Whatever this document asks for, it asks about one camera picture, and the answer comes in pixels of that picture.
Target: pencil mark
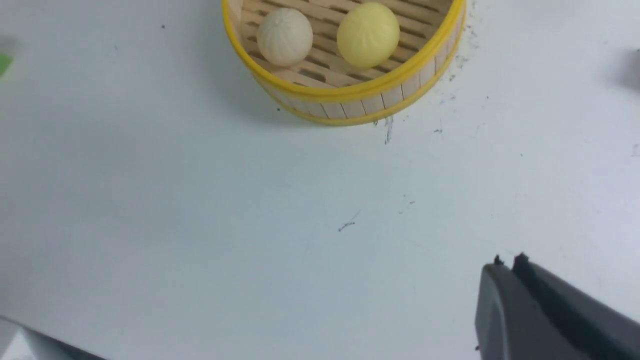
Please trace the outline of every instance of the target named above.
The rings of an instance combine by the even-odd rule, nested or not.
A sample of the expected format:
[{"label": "pencil mark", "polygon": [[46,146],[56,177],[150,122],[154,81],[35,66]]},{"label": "pencil mark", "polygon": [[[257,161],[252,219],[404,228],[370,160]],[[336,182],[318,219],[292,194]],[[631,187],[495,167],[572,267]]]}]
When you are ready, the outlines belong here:
[{"label": "pencil mark", "polygon": [[385,118],[385,127],[387,128],[387,137],[385,138],[385,145],[391,141],[391,131],[394,128],[394,116],[391,115]]},{"label": "pencil mark", "polygon": [[476,125],[476,131],[474,132],[473,139],[478,139],[478,133],[480,133],[480,125]]},{"label": "pencil mark", "polygon": [[338,229],[338,233],[341,233],[342,230],[344,230],[347,226],[355,225],[356,223],[354,222],[354,220],[356,220],[356,217],[358,217],[361,211],[362,209],[358,210],[358,212],[355,215],[353,215],[353,217],[349,219],[349,221],[347,221],[342,226],[340,226],[340,228]]},{"label": "pencil mark", "polygon": [[469,58],[467,58],[466,56],[462,56],[460,58],[460,64],[458,65],[458,69],[462,69],[467,63],[467,61],[469,61]]},{"label": "pencil mark", "polygon": [[409,206],[411,206],[411,205],[413,205],[413,204],[415,204],[415,201],[410,201],[410,202],[409,202],[409,205],[406,205],[402,210],[398,211],[398,213],[399,213],[400,215],[404,214],[404,211],[405,211],[405,210],[407,210],[407,209],[409,208]]},{"label": "pencil mark", "polygon": [[338,233],[341,232],[342,230],[344,230],[345,227],[351,226],[351,225],[355,225],[355,224],[356,223],[354,223],[353,221],[346,222],[342,227],[340,227],[340,229],[338,229]]},{"label": "pencil mark", "polygon": [[415,247],[420,247],[420,248],[422,247],[422,244],[417,241],[413,241],[411,239],[407,239],[407,241],[410,242]]}]

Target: bamboo steamer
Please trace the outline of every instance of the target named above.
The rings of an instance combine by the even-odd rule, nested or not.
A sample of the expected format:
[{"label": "bamboo steamer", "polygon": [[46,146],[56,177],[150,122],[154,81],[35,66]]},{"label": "bamboo steamer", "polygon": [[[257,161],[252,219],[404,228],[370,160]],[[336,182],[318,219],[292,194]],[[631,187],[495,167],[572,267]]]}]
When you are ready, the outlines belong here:
[{"label": "bamboo steamer", "polygon": [[[222,0],[225,29],[238,57],[281,107],[307,120],[349,126],[393,115],[424,95],[458,47],[466,0],[377,0],[400,24],[400,42],[385,63],[350,67],[338,54],[338,25],[363,0]],[[256,33],[277,8],[305,14],[314,32],[305,60],[288,68],[268,63]]]}]

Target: yellow rim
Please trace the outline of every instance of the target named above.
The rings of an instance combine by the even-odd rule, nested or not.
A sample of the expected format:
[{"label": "yellow rim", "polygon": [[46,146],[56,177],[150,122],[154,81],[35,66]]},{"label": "yellow rim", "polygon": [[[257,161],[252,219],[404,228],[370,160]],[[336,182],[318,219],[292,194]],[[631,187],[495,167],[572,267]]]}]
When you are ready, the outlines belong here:
[{"label": "yellow rim", "polygon": [[389,109],[384,109],[382,111],[378,111],[377,113],[373,113],[373,114],[369,114],[369,115],[365,115],[363,117],[355,117],[352,119],[326,119],[326,118],[321,118],[321,117],[315,117],[313,115],[309,115],[307,113],[302,113],[290,106],[287,106],[285,104],[283,104],[280,100],[278,100],[275,96],[271,95],[271,93],[269,93],[266,89],[264,89],[264,87],[258,82],[258,84],[260,84],[260,86],[262,86],[262,88],[264,89],[264,91],[275,101],[277,102],[280,107],[286,109],[287,111],[289,111],[290,113],[293,113],[296,116],[299,116],[303,119],[307,119],[309,121],[312,122],[318,122],[320,124],[324,124],[324,125],[330,125],[330,126],[353,126],[353,125],[362,125],[362,124],[366,124],[368,122],[374,122],[376,120],[380,120],[380,119],[384,119],[387,116],[391,116],[397,112],[399,112],[400,110],[405,109],[407,106],[413,104],[416,100],[420,99],[427,91],[429,91],[429,89],[431,89],[433,87],[433,85],[435,85],[435,83],[442,77],[442,74],[445,73],[445,71],[447,71],[447,68],[449,67],[449,64],[451,64],[451,62],[453,61],[453,58],[456,55],[456,51],[458,50],[458,45],[460,43],[460,38],[462,37],[462,29],[464,29],[464,25],[465,25],[465,18],[462,18],[462,22],[461,22],[461,29],[460,29],[460,33],[458,34],[458,37],[456,39],[456,43],[453,45],[453,50],[451,51],[451,54],[449,54],[449,57],[447,57],[447,59],[444,62],[444,66],[441,67],[438,72],[436,72],[433,77],[421,88],[418,89],[418,91],[416,91],[413,95],[409,96],[408,98],[406,98],[405,100],[397,103],[396,105],[390,107]]},{"label": "yellow rim", "polygon": [[423,66],[433,59],[442,46],[446,46],[447,39],[452,31],[456,30],[456,22],[461,12],[465,9],[465,0],[453,0],[449,12],[445,16],[442,25],[438,28],[433,37],[427,44],[418,51],[416,55],[407,60],[398,68],[392,70],[377,79],[366,81],[357,85],[345,86],[342,88],[313,88],[308,86],[300,86],[281,80],[272,73],[264,70],[258,65],[251,56],[244,50],[242,44],[234,36],[233,27],[229,17],[228,0],[222,0],[222,17],[225,25],[227,36],[231,41],[234,51],[243,61],[243,63],[259,78],[262,78],[271,86],[285,92],[288,95],[300,99],[314,102],[347,102],[360,99],[366,99],[373,95],[379,94],[398,87],[408,78],[414,75],[416,69]]}]

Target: white table surface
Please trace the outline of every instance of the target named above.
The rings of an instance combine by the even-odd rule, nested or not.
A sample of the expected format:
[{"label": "white table surface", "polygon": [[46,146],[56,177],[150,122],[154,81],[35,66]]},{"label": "white table surface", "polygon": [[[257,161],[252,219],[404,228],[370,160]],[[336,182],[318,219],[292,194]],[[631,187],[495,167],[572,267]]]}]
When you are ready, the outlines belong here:
[{"label": "white table surface", "polygon": [[0,315],[112,360],[473,359],[525,251],[640,320],[640,2],[468,13],[423,99],[331,128],[218,0],[1,0]]}]

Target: yellow bun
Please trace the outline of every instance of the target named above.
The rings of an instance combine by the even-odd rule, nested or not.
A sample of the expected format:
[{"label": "yellow bun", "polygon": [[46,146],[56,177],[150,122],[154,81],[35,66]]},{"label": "yellow bun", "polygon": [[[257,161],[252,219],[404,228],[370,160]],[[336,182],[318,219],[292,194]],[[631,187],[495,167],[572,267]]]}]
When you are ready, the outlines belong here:
[{"label": "yellow bun", "polygon": [[394,13],[379,3],[353,8],[338,27],[338,50],[355,67],[380,65],[396,50],[400,25]]}]

